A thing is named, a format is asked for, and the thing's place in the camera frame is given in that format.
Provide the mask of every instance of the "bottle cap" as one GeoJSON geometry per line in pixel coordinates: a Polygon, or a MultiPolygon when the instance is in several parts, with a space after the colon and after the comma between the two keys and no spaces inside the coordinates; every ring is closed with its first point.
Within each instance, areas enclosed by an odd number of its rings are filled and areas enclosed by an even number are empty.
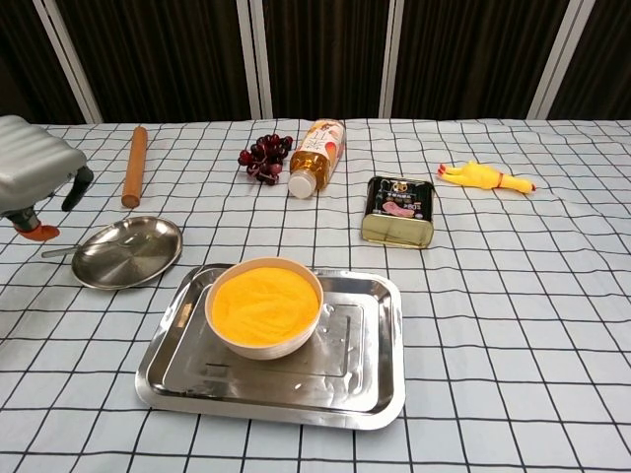
{"type": "Polygon", "coordinates": [[[306,199],[316,191],[316,177],[308,170],[296,170],[289,176],[287,186],[294,197],[306,199]]]}

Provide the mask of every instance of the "metal tray rim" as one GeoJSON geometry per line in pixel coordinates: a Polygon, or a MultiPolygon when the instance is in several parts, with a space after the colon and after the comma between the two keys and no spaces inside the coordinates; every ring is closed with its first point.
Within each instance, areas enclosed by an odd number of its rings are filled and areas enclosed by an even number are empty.
{"type": "Polygon", "coordinates": [[[177,409],[173,408],[172,402],[181,399],[178,395],[168,395],[157,393],[149,383],[147,374],[149,368],[156,357],[175,315],[177,314],[183,296],[188,291],[189,285],[195,280],[198,274],[216,268],[229,268],[231,264],[207,264],[192,269],[183,278],[175,292],[172,302],[168,305],[165,315],[143,356],[135,375],[134,384],[136,393],[140,399],[149,406],[160,409],[178,410],[195,414],[208,414],[218,416],[230,416],[238,418],[248,418],[267,421],[278,421],[282,417],[283,422],[321,425],[356,430],[376,430],[390,424],[403,409],[405,403],[405,376],[403,371],[403,343],[402,343],[402,313],[401,296],[396,285],[389,279],[369,273],[360,273],[344,270],[314,270],[317,276],[346,277],[355,279],[365,279],[378,281],[387,288],[391,297],[392,309],[392,396],[387,405],[375,414],[358,412],[327,412],[318,410],[302,411],[292,407],[265,406],[251,403],[241,403],[234,401],[223,401],[221,404],[209,402],[206,399],[186,398],[186,404],[181,403],[177,409]],[[308,414],[318,413],[319,422],[314,422],[313,418],[306,417],[308,414]]]}

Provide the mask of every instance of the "wooden rolling pin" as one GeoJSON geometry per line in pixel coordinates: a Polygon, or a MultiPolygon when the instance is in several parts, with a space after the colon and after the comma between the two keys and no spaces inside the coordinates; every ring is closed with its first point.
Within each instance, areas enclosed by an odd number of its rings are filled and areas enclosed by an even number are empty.
{"type": "Polygon", "coordinates": [[[145,172],[145,158],[147,157],[147,130],[142,126],[134,129],[131,138],[131,150],[127,163],[125,185],[122,188],[122,205],[133,209],[140,205],[142,195],[142,174],[145,172]]]}

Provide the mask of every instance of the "white bowl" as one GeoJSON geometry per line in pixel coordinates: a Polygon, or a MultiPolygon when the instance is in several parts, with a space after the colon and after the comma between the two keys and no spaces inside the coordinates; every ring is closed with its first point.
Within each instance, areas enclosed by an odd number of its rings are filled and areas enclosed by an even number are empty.
{"type": "Polygon", "coordinates": [[[322,290],[322,285],[319,283],[316,275],[304,265],[285,258],[256,258],[231,267],[219,276],[219,278],[217,278],[206,296],[206,321],[208,322],[208,325],[210,325],[212,331],[215,332],[215,335],[217,335],[226,344],[226,346],[228,346],[228,348],[238,355],[252,360],[275,360],[295,352],[302,347],[307,340],[309,340],[309,337],[312,336],[314,330],[316,330],[317,323],[319,322],[319,315],[322,309],[323,301],[324,292],[322,290]],[[215,301],[217,291],[221,285],[229,279],[255,268],[282,268],[293,271],[305,278],[305,280],[314,288],[318,301],[317,313],[314,314],[314,321],[295,337],[274,345],[250,346],[231,341],[229,338],[222,335],[213,325],[211,309],[213,302],[215,301]]]}

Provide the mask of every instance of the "dark curtain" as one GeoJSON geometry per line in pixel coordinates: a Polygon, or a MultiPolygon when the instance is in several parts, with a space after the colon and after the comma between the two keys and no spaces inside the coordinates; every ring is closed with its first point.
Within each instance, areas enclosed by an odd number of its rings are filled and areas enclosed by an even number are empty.
{"type": "Polygon", "coordinates": [[[631,118],[629,0],[596,2],[548,118],[631,118]]]}
{"type": "Polygon", "coordinates": [[[264,0],[274,116],[378,116],[388,3],[264,0]]]}
{"type": "Polygon", "coordinates": [[[406,1],[392,117],[525,118],[567,4],[406,1]]]}
{"type": "Polygon", "coordinates": [[[105,121],[250,118],[231,0],[57,0],[105,121]]]}
{"type": "Polygon", "coordinates": [[[33,2],[0,1],[0,115],[85,123],[33,2]]]}

